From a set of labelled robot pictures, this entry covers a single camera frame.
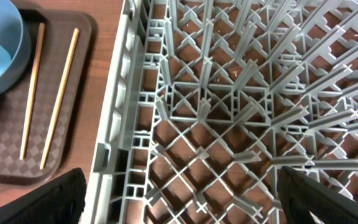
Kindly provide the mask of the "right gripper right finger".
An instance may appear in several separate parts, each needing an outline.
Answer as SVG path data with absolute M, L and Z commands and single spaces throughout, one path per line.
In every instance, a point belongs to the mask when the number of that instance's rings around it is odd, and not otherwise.
M 358 223 L 358 203 L 333 189 L 283 166 L 277 191 L 288 223 Z

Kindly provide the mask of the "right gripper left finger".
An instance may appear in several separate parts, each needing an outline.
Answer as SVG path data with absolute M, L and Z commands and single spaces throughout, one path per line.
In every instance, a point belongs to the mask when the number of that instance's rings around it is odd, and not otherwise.
M 78 223 L 86 178 L 79 167 L 0 207 L 2 223 Z

